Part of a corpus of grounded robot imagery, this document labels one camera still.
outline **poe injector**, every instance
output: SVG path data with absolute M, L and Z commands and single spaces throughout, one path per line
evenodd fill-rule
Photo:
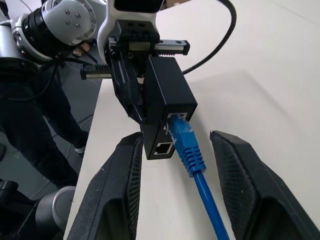
M 175 151 L 166 126 L 172 115 L 190 120 L 197 101 L 174 57 L 148 58 L 142 86 L 145 123 L 140 125 L 148 160 L 169 159 Z

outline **shoe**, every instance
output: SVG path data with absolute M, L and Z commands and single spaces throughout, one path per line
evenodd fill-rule
M 80 156 L 83 157 L 85 155 L 86 146 L 81 148 L 74 148 L 74 151 Z

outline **blue ethernet cable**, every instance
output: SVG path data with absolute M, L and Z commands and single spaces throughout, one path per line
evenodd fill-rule
M 198 142 L 190 123 L 178 116 L 173 116 L 169 120 L 168 128 L 175 149 L 189 177 L 194 178 L 218 240 L 229 240 L 227 230 L 203 175 L 206 170 L 206 165 L 201 156 Z

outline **black pants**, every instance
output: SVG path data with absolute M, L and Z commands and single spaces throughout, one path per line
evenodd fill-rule
M 12 97 L 34 96 L 44 89 L 50 75 L 50 71 L 44 73 Z M 0 82 L 0 95 L 3 96 L 18 85 L 21 83 Z M 58 188 L 75 186 L 78 175 L 59 151 L 43 116 L 54 131 L 75 148 L 86 145 L 88 133 L 81 130 L 73 118 L 68 99 L 56 80 L 36 100 L 0 102 L 0 130 L 5 133 L 10 144 Z
M 9 19 L 9 15 L 8 15 L 8 6 L 6 4 L 6 2 L 0 1 L 0 11 L 3 12 L 3 14 L 6 16 L 7 19 Z

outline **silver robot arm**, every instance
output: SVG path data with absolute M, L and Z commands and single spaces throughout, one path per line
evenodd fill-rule
M 11 20 L 10 25 L 18 51 L 42 64 L 97 38 L 105 17 L 102 0 L 48 0 L 32 13 Z

